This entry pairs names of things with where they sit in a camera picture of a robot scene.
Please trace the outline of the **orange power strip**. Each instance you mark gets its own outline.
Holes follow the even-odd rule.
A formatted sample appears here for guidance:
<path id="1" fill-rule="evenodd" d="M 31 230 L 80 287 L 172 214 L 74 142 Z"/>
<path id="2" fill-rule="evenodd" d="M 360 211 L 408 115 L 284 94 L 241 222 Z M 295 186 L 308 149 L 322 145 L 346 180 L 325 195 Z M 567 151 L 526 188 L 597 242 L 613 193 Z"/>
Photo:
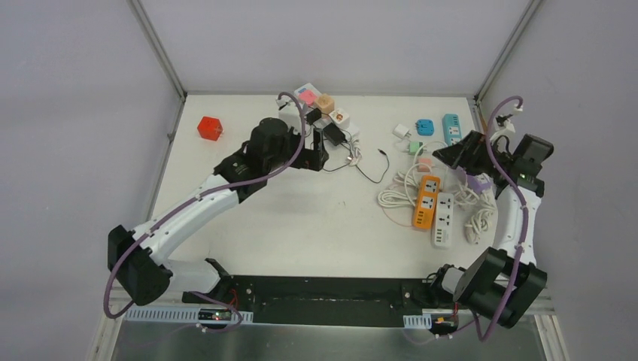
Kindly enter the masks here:
<path id="1" fill-rule="evenodd" d="M 441 179 L 433 175 L 424 175 L 415 200 L 412 225 L 417 229 L 431 229 L 436 214 L 436 203 L 440 191 Z"/>

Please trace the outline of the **red cube plug adapter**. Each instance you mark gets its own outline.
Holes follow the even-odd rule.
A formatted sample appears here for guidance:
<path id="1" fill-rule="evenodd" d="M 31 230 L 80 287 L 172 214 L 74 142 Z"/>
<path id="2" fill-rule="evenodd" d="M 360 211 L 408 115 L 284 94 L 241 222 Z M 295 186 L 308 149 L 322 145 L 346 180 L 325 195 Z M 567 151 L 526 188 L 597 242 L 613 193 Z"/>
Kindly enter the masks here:
<path id="1" fill-rule="evenodd" d="M 197 126 L 197 131 L 202 139 L 217 141 L 223 134 L 223 126 L 216 117 L 202 117 Z"/>

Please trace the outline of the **tan cube adapter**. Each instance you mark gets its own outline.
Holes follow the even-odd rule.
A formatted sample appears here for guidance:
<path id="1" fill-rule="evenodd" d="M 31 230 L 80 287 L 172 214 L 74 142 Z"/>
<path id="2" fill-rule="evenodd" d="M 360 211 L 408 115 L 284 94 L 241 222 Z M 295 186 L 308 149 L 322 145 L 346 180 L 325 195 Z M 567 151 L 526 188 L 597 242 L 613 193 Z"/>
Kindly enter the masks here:
<path id="1" fill-rule="evenodd" d="M 318 108 L 322 114 L 330 114 L 335 110 L 335 100 L 332 96 L 322 93 L 314 100 L 314 106 Z"/>

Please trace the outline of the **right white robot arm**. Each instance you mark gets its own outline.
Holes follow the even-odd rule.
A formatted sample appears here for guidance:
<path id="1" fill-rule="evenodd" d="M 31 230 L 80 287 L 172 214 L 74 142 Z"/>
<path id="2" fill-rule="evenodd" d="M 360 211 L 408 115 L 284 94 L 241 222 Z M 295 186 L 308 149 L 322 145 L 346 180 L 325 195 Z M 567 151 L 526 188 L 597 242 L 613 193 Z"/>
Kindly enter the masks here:
<path id="1" fill-rule="evenodd" d="M 431 305 L 446 308 L 455 302 L 491 325 L 510 329 L 533 304 L 548 279 L 533 252 L 536 212 L 545 195 L 538 174 L 553 152 L 552 143 L 529 134 L 513 152 L 499 151 L 496 142 L 477 131 L 433 152 L 451 169 L 493 181 L 498 220 L 493 245 L 469 268 L 444 265 L 438 270 L 427 288 Z"/>

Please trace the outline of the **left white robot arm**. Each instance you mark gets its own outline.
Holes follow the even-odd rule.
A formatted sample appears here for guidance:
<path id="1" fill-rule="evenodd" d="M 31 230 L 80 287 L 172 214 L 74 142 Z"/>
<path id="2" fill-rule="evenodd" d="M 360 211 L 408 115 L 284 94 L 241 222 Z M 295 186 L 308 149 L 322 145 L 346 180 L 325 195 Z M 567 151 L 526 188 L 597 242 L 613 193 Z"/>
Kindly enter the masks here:
<path id="1" fill-rule="evenodd" d="M 284 121 L 260 121 L 239 150 L 225 158 L 187 199 L 133 229 L 108 234 L 107 265 L 134 305 L 155 302 L 167 291 L 201 293 L 211 304 L 229 295 L 227 272 L 214 260 L 178 261 L 171 254 L 214 217 L 241 204 L 287 167 L 320 171 L 328 160 L 321 130 L 310 149 Z"/>

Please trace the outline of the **long white power strip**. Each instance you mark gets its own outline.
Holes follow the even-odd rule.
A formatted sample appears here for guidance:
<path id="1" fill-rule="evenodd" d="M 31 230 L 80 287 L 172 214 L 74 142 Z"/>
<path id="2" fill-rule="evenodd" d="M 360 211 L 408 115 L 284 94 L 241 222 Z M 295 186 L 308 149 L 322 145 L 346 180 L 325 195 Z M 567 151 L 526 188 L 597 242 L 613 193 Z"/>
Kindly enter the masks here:
<path id="1" fill-rule="evenodd" d="M 316 107 L 313 105 L 311 107 L 309 107 L 308 105 L 306 105 L 303 101 L 301 101 L 298 98 L 298 94 L 303 91 L 304 89 L 311 89 L 312 91 L 314 91 L 314 93 L 317 96 L 320 96 L 322 94 L 322 92 L 320 90 L 318 90 L 315 86 L 313 86 L 311 83 L 306 83 L 304 85 L 302 85 L 301 87 L 295 89 L 293 91 L 293 94 L 295 95 L 295 97 L 300 101 L 300 103 L 302 105 L 304 105 L 308 111 L 315 109 Z M 335 100 L 335 109 L 336 108 L 342 108 L 344 109 L 341 104 L 339 102 L 336 101 L 335 97 L 332 96 Z M 332 120 L 329 118 L 329 114 L 323 114 L 322 118 L 319 119 L 315 124 L 313 124 L 313 126 L 315 128 L 318 129 L 322 129 L 323 127 L 327 126 L 328 124 L 333 123 Z M 351 119 L 351 125 L 347 128 L 347 129 L 341 129 L 343 131 L 343 133 L 345 134 L 345 137 L 347 139 L 350 139 L 351 137 L 355 137 L 357 138 L 358 135 L 360 134 L 360 129 L 356 126 L 356 124 L 353 122 L 353 120 Z"/>

